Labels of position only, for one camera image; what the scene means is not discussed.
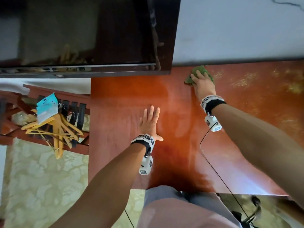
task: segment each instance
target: gray pants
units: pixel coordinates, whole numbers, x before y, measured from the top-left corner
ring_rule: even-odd
[[[222,215],[226,219],[230,220],[237,226],[241,227],[241,224],[238,222],[238,220],[226,208],[226,206],[222,203],[222,201],[215,193],[205,193],[205,192],[198,192],[194,194],[189,194],[187,192],[181,193],[180,191],[177,191],[171,186],[161,185],[146,190],[143,207],[146,207],[149,203],[153,201],[159,199],[167,199],[167,198],[179,199],[187,203],[192,203],[194,205],[200,206],[207,210],[213,211],[217,214]]]

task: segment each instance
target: hand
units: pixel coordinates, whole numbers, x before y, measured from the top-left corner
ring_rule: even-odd
[[[194,81],[194,92],[199,102],[201,102],[202,99],[204,99],[208,95],[216,95],[215,85],[211,81],[208,74],[205,72],[204,75],[202,75],[199,70],[196,71],[196,74],[198,78],[195,77],[193,74],[190,74],[190,76]]]
[[[139,134],[149,134],[151,135],[154,140],[163,141],[164,139],[157,135],[156,133],[156,123],[159,117],[160,108],[157,107],[155,115],[153,117],[154,113],[154,106],[151,106],[150,113],[148,117],[148,110],[145,109],[143,111],[143,117],[139,119]]]

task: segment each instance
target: paper tag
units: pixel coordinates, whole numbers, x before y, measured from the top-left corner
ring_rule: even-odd
[[[58,114],[58,100],[54,93],[37,103],[37,120],[42,123],[51,116]]]

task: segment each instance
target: glossy wood surface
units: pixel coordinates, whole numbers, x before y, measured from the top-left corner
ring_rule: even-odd
[[[213,65],[217,94],[228,104],[284,130],[304,145],[303,61]],[[208,130],[193,88],[184,84],[191,67],[174,67],[168,76],[92,78],[89,180],[138,134],[138,121],[151,104],[161,108],[154,164],[138,175],[133,188],[166,184],[182,191],[228,193],[201,155]],[[286,195],[241,155],[224,130],[202,142],[209,162],[233,193]]]

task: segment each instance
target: black cable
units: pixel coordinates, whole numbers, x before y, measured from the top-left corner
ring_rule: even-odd
[[[128,219],[129,219],[129,221],[131,222],[131,219],[129,218],[129,215],[128,215],[128,213],[127,213],[127,211],[125,210],[125,212],[126,212],[126,215],[128,216]]]
[[[300,4],[295,4],[295,3],[292,3],[292,2],[279,2],[279,1],[276,1],[276,0],[271,0],[271,1],[272,1],[273,3],[275,3],[275,4],[296,6],[296,7],[299,7],[300,10],[304,11],[304,9],[302,8],[302,5],[300,5]]]
[[[208,161],[208,159],[206,158],[205,154],[203,153],[203,150],[201,148],[201,144],[204,140],[204,138],[207,136],[207,134],[209,133],[209,131],[212,129],[212,127],[214,127],[217,124],[214,123],[213,126],[210,127],[210,129],[207,131],[207,133],[205,134],[205,136],[203,137],[203,139],[201,140],[200,145],[200,149],[201,149],[201,154],[203,155],[203,157],[206,159],[206,161],[209,163],[209,165],[212,167],[212,169],[216,172],[217,176],[222,180],[221,176],[218,174],[218,172],[215,170],[215,168],[211,165],[211,163]],[[246,214],[245,210],[243,209],[243,207],[241,206],[241,204],[239,203],[239,201],[237,200],[237,198],[234,196],[234,194],[231,192],[231,190],[229,189],[229,187],[226,185],[226,183],[224,182],[224,180],[222,180],[222,182],[224,183],[224,185],[227,187],[227,189],[229,190],[229,192],[232,194],[232,196],[234,197],[234,199],[237,201],[237,203],[239,204],[239,206],[241,207],[242,211],[245,213],[245,215],[247,216],[247,218],[249,219],[248,215]]]

